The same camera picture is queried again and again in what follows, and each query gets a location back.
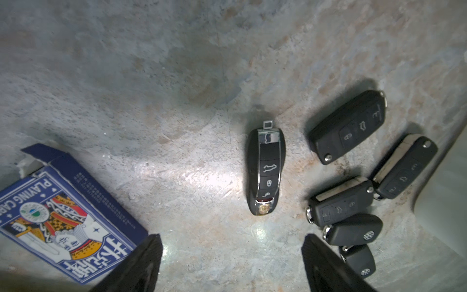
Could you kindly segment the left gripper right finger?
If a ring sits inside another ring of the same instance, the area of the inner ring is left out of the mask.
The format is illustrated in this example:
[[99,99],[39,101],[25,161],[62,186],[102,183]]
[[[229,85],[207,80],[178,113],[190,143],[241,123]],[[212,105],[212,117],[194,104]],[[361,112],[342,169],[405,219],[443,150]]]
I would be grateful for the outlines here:
[[302,245],[306,277],[312,292],[375,292],[319,237],[307,234]]

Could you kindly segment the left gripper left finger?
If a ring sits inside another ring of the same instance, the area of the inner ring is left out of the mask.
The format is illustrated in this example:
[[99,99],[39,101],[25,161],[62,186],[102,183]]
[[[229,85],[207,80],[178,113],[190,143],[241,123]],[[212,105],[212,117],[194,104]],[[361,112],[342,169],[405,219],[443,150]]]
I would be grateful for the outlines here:
[[93,292],[153,292],[163,255],[159,234],[150,234],[124,261],[91,290]]

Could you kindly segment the white storage box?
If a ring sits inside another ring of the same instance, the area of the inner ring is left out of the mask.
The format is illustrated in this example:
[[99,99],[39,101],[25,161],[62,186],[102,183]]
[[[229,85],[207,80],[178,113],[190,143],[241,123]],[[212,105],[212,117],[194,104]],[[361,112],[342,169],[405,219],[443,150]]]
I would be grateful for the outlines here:
[[463,130],[414,206],[417,222],[458,255],[467,256],[467,131]]

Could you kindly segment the black chrome Porsche key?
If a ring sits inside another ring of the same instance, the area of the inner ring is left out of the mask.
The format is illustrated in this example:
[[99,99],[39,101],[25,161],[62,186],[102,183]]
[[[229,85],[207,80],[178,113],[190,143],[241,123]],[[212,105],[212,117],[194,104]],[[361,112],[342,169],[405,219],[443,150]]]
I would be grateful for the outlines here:
[[248,206],[255,216],[268,215],[277,206],[286,149],[283,131],[272,120],[264,121],[248,136]]

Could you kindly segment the black VW key lower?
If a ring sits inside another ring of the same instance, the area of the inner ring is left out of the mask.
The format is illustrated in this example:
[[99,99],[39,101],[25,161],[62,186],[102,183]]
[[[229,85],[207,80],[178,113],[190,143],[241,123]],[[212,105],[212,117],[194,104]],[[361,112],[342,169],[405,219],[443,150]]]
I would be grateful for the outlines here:
[[341,246],[342,260],[359,276],[366,278],[377,270],[374,256],[368,245]]

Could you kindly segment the black vw key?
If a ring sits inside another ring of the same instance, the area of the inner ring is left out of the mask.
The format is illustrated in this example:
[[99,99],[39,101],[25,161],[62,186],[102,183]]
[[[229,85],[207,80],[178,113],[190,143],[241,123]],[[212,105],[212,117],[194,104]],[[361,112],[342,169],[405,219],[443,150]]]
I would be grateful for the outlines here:
[[373,214],[356,214],[323,229],[323,239],[333,246],[356,246],[374,242],[383,221]]
[[359,276],[366,278],[377,270],[374,256],[368,245],[341,246],[342,260]]

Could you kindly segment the black VW key centre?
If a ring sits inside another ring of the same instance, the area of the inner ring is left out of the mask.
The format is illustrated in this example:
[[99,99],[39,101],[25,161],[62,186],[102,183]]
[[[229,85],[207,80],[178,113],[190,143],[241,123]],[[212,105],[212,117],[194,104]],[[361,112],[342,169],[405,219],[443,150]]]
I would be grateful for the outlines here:
[[383,221],[373,214],[356,214],[323,229],[323,239],[333,246],[356,246],[374,242]]

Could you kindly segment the black flip key middle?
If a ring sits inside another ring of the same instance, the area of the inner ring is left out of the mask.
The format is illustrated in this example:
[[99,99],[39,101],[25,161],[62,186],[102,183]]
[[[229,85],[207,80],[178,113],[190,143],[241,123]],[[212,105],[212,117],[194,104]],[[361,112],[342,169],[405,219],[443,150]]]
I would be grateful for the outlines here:
[[310,199],[306,218],[312,225],[323,228],[343,221],[366,210],[373,203],[372,182],[357,176]]

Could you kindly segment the blue playing card box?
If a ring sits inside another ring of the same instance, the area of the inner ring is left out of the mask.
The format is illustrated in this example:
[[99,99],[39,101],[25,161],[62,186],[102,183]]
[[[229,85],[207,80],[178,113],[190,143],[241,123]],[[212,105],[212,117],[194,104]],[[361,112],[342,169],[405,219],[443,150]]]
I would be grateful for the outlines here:
[[123,262],[148,231],[69,153],[23,148],[20,179],[1,191],[1,233],[76,282]]

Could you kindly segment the black flip key with silver edge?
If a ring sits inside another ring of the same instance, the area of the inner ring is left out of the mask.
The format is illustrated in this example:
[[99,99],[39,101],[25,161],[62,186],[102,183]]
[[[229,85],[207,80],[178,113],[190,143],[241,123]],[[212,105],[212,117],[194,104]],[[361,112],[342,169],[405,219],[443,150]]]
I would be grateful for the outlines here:
[[402,194],[438,152],[436,143],[420,134],[408,134],[373,177],[374,199],[393,200]]

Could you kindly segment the black flip key upper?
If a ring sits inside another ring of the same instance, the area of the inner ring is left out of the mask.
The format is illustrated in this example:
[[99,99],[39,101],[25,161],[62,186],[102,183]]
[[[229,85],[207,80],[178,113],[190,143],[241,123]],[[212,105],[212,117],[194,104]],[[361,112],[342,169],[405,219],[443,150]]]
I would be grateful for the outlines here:
[[386,118],[384,91],[367,90],[336,109],[309,132],[308,141],[323,165],[328,165],[374,134]]

